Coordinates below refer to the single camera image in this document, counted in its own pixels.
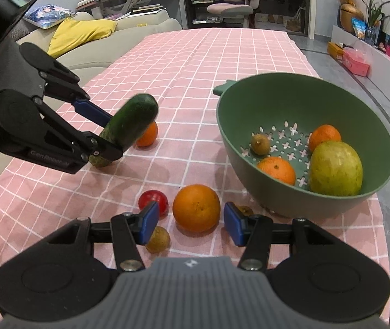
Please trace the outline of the green cucumber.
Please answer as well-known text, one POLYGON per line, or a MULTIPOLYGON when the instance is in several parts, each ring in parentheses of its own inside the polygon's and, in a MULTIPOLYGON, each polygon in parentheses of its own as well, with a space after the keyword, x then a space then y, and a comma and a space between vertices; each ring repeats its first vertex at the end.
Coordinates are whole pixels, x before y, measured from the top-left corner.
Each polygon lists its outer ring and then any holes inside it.
POLYGON ((131 97, 106 124, 99 137, 106 142, 99 155, 90 155, 88 161, 97 168, 108 166, 122 158, 148 129, 158 115, 158 103, 148 93, 131 97))

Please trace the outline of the red tomato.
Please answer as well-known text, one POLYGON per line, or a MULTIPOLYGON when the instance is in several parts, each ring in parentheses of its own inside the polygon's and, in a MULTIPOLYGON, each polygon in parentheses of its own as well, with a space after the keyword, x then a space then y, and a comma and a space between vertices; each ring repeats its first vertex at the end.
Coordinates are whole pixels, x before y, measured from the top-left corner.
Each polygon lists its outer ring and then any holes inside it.
POLYGON ((151 202, 155 202, 159 207, 160 217, 163 218, 169 211, 169 202, 167 196, 158 190, 147 190, 138 199, 138 208, 142 210, 151 202))

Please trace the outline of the small orange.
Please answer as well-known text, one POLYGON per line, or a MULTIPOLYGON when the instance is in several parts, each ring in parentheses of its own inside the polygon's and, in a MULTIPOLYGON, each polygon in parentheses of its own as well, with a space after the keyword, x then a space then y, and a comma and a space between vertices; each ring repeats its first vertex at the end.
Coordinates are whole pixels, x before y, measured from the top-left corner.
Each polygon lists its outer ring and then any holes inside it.
POLYGON ((143 133, 143 135, 136 141, 136 146, 140 148, 150 147, 158 137, 158 125, 153 121, 143 133))

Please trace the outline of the yellow box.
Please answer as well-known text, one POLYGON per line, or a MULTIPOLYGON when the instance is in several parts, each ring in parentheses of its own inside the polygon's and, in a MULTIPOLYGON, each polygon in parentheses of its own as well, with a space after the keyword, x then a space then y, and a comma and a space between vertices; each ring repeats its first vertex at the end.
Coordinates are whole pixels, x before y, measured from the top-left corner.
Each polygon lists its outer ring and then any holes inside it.
POLYGON ((328 42, 327 52, 334 60, 342 61, 344 49, 339 44, 336 44, 334 42, 328 42))

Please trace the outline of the pink checkered tablecloth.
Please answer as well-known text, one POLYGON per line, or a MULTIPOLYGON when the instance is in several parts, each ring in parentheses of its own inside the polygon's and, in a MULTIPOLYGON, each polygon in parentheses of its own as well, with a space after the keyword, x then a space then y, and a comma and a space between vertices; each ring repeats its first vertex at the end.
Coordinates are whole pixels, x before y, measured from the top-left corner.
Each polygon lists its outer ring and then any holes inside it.
POLYGON ((111 113, 137 93, 152 94, 159 104, 157 140, 148 149, 129 149, 109 167, 86 166, 74 175, 11 160, 0 175, 0 265, 74 218, 106 222, 136 212, 150 189, 173 200, 181 187, 203 184, 222 202, 261 212, 227 158, 212 90, 270 70, 313 74, 280 32, 204 29, 146 37, 85 89, 111 113))

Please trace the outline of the potted green plant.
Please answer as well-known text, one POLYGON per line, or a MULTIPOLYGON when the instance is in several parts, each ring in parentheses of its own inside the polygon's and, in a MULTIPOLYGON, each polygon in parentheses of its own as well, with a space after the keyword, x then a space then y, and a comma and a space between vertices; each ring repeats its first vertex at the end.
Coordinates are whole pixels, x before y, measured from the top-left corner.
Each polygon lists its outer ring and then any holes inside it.
POLYGON ((377 38, 379 35, 379 31, 377 30, 378 27, 384 22, 387 18, 389 18, 389 15, 385 15, 382 12, 382 8, 386 4, 390 4, 390 0, 381 2, 376 2, 376 0, 368 0, 366 2, 365 0, 361 0, 366 5, 366 28, 365 28, 365 35, 364 35, 364 41, 368 43, 369 45, 374 45, 377 42, 377 38))

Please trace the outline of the green colander bowl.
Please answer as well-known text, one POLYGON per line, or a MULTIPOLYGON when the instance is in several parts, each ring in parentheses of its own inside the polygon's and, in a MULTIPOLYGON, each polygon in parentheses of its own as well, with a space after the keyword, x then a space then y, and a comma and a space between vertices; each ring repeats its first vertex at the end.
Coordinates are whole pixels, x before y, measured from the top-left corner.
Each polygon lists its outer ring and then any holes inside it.
POLYGON ((390 134, 364 102, 343 88, 296 73, 264 73, 214 88, 217 123, 231 166, 256 202, 287 218, 333 218, 378 192, 390 180, 390 134), (333 197, 310 192, 308 139, 329 124, 352 146, 363 165, 358 195, 333 197), (269 155, 287 160, 296 181, 290 186, 257 168, 251 137, 268 137, 269 155))

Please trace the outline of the orange tangerine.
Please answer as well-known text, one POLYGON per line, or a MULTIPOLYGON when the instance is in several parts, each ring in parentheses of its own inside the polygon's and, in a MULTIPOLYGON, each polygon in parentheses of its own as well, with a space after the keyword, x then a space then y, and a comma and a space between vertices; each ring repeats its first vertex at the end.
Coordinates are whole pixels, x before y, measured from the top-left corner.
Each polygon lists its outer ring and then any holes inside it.
POLYGON ((295 185, 294 168, 289 161, 280 157, 267 157, 257 164, 257 168, 280 182, 295 185))

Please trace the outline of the large orange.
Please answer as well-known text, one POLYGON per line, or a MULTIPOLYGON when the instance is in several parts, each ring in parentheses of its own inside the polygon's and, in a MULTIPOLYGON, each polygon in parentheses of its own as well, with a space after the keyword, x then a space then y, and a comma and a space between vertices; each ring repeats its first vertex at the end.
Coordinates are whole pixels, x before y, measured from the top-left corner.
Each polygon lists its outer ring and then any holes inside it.
POLYGON ((220 221, 220 199, 212 188, 193 184, 181 188, 173 201, 173 217, 180 228, 207 232, 220 221))

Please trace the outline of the small brown fruit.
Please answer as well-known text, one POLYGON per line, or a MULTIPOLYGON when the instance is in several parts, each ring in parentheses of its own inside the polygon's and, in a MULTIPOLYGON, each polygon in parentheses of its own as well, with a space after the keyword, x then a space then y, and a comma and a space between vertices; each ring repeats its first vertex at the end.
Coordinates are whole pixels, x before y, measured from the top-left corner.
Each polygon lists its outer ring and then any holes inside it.
POLYGON ((254 214, 254 211, 249 206, 238 206, 237 208, 246 217, 254 214))

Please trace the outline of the yellow-green pear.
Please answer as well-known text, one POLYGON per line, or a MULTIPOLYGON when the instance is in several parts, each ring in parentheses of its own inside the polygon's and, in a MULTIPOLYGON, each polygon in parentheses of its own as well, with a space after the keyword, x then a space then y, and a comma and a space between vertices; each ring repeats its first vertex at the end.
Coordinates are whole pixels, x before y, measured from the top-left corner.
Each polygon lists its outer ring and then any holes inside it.
POLYGON ((312 152, 309 188, 329 196, 358 195, 363 181, 361 159, 353 147, 341 141, 326 141, 312 152))

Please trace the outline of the brown kiwi fruit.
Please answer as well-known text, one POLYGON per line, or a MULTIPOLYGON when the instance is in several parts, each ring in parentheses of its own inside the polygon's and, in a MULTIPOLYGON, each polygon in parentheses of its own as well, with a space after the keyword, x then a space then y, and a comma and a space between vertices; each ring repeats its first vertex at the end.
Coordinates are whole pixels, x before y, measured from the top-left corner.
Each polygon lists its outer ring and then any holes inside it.
POLYGON ((270 141, 265 134, 254 134, 251 138, 251 150, 259 156, 266 156, 270 152, 270 141))

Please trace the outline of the brown longan fruit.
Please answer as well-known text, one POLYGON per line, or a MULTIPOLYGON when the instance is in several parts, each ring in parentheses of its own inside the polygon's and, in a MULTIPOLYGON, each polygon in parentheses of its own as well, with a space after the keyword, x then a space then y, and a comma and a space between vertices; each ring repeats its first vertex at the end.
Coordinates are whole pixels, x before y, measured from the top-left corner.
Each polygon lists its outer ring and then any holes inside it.
POLYGON ((152 253, 161 253, 167 250, 170 246, 170 235, 162 226, 157 226, 146 244, 146 249, 152 253))

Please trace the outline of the pink storage box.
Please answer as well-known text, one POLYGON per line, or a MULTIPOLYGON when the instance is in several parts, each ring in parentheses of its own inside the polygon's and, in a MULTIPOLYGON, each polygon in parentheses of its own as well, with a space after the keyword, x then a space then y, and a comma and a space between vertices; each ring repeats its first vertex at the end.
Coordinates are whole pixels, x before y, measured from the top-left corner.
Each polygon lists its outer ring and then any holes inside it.
POLYGON ((349 47, 344 48, 342 64, 350 73, 357 76, 366 77, 370 69, 366 55, 361 50, 349 47))

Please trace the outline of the blue snack bag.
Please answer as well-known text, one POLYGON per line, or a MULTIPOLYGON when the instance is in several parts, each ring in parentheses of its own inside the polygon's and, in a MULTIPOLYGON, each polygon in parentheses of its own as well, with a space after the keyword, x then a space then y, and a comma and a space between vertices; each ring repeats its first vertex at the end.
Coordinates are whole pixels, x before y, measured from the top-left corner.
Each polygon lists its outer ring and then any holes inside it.
POLYGON ((365 32, 366 32, 366 23, 358 19, 356 17, 351 18, 351 25, 353 28, 353 33, 358 39, 364 39, 365 38, 365 32))

